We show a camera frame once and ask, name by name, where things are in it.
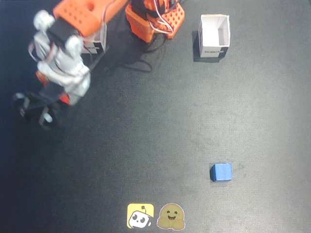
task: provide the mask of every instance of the screw hole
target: screw hole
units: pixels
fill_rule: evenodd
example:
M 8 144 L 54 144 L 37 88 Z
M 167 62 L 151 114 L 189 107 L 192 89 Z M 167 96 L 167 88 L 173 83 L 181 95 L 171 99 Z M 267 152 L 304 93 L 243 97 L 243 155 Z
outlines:
M 87 2 L 86 3 L 86 8 L 89 10 L 89 11 L 93 11 L 94 10 L 94 4 L 92 2 Z

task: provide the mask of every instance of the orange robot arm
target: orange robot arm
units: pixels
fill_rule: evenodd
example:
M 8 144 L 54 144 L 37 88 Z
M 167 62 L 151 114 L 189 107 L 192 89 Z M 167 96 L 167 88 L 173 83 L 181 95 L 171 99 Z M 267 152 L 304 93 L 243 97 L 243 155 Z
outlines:
M 108 23 L 128 0 L 63 0 L 53 10 L 55 18 L 63 18 L 83 37 L 97 32 L 102 22 Z

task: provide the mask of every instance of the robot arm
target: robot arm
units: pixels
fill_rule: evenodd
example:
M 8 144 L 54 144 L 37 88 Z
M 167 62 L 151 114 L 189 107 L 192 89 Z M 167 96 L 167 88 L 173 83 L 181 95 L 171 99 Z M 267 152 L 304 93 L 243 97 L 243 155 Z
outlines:
M 132 0 L 125 8 L 132 32 L 145 42 L 154 33 L 172 39 L 184 21 L 179 0 Z M 40 124 L 51 121 L 49 105 L 61 100 L 74 105 L 90 86 L 90 69 L 81 53 L 94 36 L 108 23 L 128 0 L 62 0 L 53 10 L 54 16 L 40 11 L 34 18 L 38 32 L 28 50 L 37 61 L 36 76 L 44 84 L 39 95 L 26 97 L 17 93 L 14 101 L 22 100 L 20 115 L 34 108 L 43 108 Z

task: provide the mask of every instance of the sticker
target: sticker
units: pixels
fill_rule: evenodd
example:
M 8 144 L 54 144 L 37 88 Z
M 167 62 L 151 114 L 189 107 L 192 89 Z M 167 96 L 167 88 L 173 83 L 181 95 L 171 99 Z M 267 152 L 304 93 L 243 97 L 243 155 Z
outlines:
M 180 205 L 166 204 L 160 210 L 156 225 L 162 229 L 183 230 L 185 228 L 185 212 Z
M 155 208 L 152 204 L 131 203 L 127 206 L 127 227 L 147 228 L 155 215 Z

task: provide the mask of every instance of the orange bracket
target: orange bracket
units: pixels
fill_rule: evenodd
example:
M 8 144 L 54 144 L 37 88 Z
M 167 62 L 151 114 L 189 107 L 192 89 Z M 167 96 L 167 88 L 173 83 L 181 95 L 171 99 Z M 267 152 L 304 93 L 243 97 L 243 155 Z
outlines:
M 132 11 L 132 5 L 128 4 L 125 8 L 126 18 L 131 25 L 132 32 L 145 42 L 151 42 L 154 33 L 158 33 L 152 29 L 148 20 L 144 20 Z M 171 12 L 163 14 L 162 17 L 172 26 L 174 32 L 167 34 L 169 39 L 173 39 L 185 20 L 185 11 L 178 3 L 176 8 Z

